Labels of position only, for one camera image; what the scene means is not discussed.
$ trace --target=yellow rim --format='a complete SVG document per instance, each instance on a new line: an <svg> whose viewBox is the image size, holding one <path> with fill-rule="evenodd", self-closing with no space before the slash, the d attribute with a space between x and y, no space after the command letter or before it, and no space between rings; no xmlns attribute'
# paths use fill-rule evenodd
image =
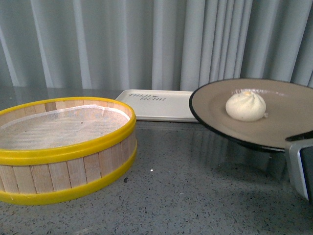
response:
<svg viewBox="0 0 313 235"><path fill-rule="evenodd" d="M57 192L40 194L16 194L0 191L0 200L18 205L46 205L73 200L96 192L120 178L133 164L137 151L137 144L131 157L118 169L110 174L86 185L65 189Z"/></svg>
<svg viewBox="0 0 313 235"><path fill-rule="evenodd" d="M0 111L0 116L17 109L22 109L29 106L34 106L38 104L45 104L55 101L65 101L65 100L98 100L106 101L111 103L116 103L122 105L132 112L131 119L118 130L90 140L83 143L68 145L58 148L49 149L37 149L37 150L11 150L11 149L0 149L0 164L2 165L38 165L38 164L48 164L72 160L75 158L80 158L93 153L100 152L104 149L110 148L113 145L121 142L126 137L128 137L134 130L136 124L136 117L134 110L127 104L119 102L113 99L98 98L98 97L67 97L67 98L57 98L41 100L32 103L18 105L12 108L8 108Z"/></svg>

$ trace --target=granite surface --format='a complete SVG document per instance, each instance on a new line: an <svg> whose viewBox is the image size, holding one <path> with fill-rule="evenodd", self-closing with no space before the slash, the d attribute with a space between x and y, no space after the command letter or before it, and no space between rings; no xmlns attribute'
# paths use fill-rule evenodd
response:
<svg viewBox="0 0 313 235"><path fill-rule="evenodd" d="M0 109L105 91L0 87ZM0 202L0 235L310 235L313 206L291 188L284 156L230 142L198 123L137 122L137 157L111 185L72 201Z"/></svg>

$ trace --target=white steamed bun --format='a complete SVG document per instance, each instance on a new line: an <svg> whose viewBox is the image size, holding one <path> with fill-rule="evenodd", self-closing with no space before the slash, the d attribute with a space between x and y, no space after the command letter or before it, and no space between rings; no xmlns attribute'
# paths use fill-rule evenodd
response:
<svg viewBox="0 0 313 235"><path fill-rule="evenodd" d="M240 121L256 121L264 117L266 104L263 98L250 91L234 94L226 103L226 112Z"/></svg>

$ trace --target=black plate rim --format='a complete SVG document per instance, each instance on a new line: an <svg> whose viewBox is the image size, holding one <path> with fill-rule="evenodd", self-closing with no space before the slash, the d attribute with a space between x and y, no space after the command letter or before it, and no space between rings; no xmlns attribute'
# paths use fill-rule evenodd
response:
<svg viewBox="0 0 313 235"><path fill-rule="evenodd" d="M228 79L228 80L239 80L239 79L247 79L247 80L267 80L267 81L275 81L275 82L282 82L282 83L290 83L290 82L286 82L286 81L277 81L277 80L273 80L273 79L264 79L264 78L233 78L233 79ZM248 148L251 148L251 149L255 149L255 150L258 150L258 151L265 151L265 152L284 152L285 149L283 148L278 148L278 147L274 147L274 146L267 146L267 145L261 145L261 144L257 144L257 143L252 143L252 142L248 142L248 141L244 141L244 140L241 140L241 139L238 139L238 138L235 138L235 137L232 137L232 136L229 136L228 134L226 133L223 133L217 129L215 129L214 127L210 126L209 124L207 124L205 121L203 121L196 113L196 111L194 110L193 106L192 106L192 100L193 100L193 97L194 95L196 94L196 92L198 90L200 90L201 88L205 87L205 86L209 86L210 84L213 84L213 83L217 83L217 82L225 82L225 81L228 81L228 80L220 80L220 81L214 81L214 82L210 82L208 84L205 84L199 88L197 88L190 96L189 98L189 108L190 108L190 111L192 113L192 115L199 121L199 123L201 123L203 126L205 126L206 128L208 128L209 130L213 131L214 133L224 137L224 138L227 138L231 141L234 141L234 142L237 142L238 144L240 145L243 145L245 147L248 147ZM299 85L299 84L295 84L295 83L290 83L290 84L293 84L293 85L297 85L297 86L301 86L301 87L305 87L305 88L309 88L311 89L310 87L307 87L307 86L303 86L303 85Z"/></svg>

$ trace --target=brown plate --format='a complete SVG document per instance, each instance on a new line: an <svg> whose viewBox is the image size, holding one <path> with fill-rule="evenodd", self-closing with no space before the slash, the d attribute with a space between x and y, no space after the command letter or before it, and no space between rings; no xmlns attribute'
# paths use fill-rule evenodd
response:
<svg viewBox="0 0 313 235"><path fill-rule="evenodd" d="M227 100L242 90L264 99L268 117L244 122L227 114ZM263 150L284 151L285 138L313 130L313 89L288 82L241 78L210 83L192 93L189 107L214 132Z"/></svg>

